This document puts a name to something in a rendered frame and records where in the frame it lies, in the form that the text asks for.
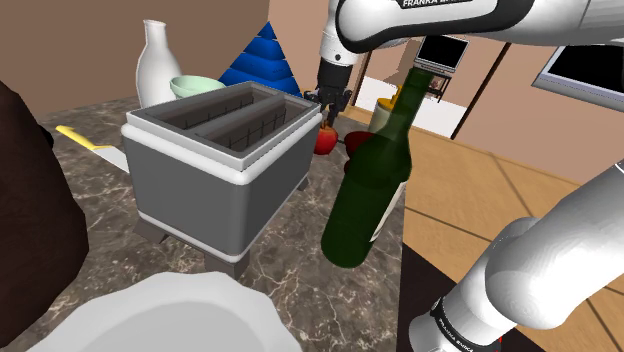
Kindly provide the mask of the pale bottle with yellow cap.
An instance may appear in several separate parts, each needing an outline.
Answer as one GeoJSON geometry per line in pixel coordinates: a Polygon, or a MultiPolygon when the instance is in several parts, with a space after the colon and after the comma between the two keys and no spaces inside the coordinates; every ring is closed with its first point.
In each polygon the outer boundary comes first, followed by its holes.
{"type": "Polygon", "coordinates": [[[386,125],[401,90],[402,86],[399,85],[396,93],[391,98],[379,98],[377,100],[368,126],[369,132],[376,133],[386,125]]]}

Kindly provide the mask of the red apple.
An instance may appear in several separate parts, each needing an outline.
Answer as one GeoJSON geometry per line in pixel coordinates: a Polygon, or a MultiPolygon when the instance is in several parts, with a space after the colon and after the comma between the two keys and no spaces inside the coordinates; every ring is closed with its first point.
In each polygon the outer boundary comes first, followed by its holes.
{"type": "Polygon", "coordinates": [[[329,154],[338,141],[337,131],[326,123],[322,123],[317,136],[314,153],[317,155],[329,154]]]}

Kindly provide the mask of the blue ridged pyramid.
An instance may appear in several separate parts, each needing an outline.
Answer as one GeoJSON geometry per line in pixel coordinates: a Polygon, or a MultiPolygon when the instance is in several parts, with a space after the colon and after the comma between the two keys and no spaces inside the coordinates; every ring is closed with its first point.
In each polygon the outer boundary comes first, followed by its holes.
{"type": "Polygon", "coordinates": [[[269,22],[232,62],[219,81],[226,86],[253,81],[294,96],[302,96],[269,22]]]}

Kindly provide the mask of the dark green glass bottle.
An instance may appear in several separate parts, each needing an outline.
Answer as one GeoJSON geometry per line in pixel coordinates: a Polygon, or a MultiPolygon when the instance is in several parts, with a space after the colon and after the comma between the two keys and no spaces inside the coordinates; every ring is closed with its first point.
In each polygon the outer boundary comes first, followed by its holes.
{"type": "Polygon", "coordinates": [[[342,268],[366,259],[412,169],[409,130],[433,75],[410,69],[385,124],[353,153],[321,239],[325,257],[342,268]]]}

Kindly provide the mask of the pale green bowl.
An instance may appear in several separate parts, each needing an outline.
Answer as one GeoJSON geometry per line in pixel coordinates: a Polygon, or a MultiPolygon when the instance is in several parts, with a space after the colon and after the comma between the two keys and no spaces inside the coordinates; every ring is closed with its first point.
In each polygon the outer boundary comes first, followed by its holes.
{"type": "Polygon", "coordinates": [[[218,80],[196,75],[182,75],[170,80],[170,89],[177,98],[186,98],[224,87],[225,85],[218,80]]]}

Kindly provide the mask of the white tall vase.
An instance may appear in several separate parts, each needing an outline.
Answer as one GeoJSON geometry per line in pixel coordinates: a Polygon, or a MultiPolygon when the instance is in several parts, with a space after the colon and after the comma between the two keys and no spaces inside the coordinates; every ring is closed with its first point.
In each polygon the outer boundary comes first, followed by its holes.
{"type": "Polygon", "coordinates": [[[136,89],[142,108],[176,98],[170,81],[181,76],[180,66],[168,45],[166,24],[146,19],[145,46],[136,68],[136,89]]]}

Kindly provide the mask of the grey two-slot toaster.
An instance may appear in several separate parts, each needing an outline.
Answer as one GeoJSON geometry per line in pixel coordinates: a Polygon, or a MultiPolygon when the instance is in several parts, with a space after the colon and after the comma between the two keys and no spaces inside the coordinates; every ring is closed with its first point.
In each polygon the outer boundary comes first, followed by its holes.
{"type": "Polygon", "coordinates": [[[249,250],[307,185],[320,106],[252,81],[127,113],[137,234],[176,238],[239,278],[249,250]]]}

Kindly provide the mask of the dark robot stand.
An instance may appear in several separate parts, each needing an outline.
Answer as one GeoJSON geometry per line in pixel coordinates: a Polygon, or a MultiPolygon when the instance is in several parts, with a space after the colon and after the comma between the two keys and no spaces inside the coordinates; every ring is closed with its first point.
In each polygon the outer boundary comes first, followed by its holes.
{"type": "MultiPolygon", "coordinates": [[[[448,293],[455,282],[408,245],[402,245],[400,296],[396,352],[413,352],[408,327],[411,320],[427,313],[433,303],[448,293]]],[[[516,329],[502,337],[502,352],[545,352],[516,329]]]]}

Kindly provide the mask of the grey-framed dark window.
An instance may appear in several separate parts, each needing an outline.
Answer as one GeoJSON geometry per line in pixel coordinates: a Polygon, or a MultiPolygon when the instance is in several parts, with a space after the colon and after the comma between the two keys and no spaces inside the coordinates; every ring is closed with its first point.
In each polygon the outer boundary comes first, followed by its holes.
{"type": "Polygon", "coordinates": [[[624,112],[624,47],[561,46],[532,86],[624,112]]]}

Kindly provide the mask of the white plate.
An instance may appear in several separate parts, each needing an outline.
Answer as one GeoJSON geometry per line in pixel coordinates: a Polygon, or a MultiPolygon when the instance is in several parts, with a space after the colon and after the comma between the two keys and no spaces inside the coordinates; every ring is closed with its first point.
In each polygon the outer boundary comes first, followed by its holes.
{"type": "Polygon", "coordinates": [[[302,349],[267,295],[220,272],[164,272],[78,307],[27,352],[302,349]]]}

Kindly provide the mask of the dark brown rounded object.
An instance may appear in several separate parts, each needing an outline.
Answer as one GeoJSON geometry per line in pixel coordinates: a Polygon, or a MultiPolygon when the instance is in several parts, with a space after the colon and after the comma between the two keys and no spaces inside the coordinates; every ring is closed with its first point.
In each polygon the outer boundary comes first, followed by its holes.
{"type": "Polygon", "coordinates": [[[46,313],[89,251],[54,140],[0,81],[0,348],[46,313]]]}

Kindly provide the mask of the yellow-handled knife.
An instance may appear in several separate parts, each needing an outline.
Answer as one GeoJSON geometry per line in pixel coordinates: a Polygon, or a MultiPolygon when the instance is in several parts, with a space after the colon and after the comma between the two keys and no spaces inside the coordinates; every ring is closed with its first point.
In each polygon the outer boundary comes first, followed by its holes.
{"type": "Polygon", "coordinates": [[[96,145],[86,137],[77,133],[72,127],[69,126],[58,125],[56,127],[56,130],[64,136],[68,137],[69,139],[73,140],[77,144],[83,146],[84,148],[98,155],[102,159],[106,160],[110,164],[116,166],[120,170],[126,173],[129,172],[126,155],[117,147],[114,147],[112,145],[96,145]]]}

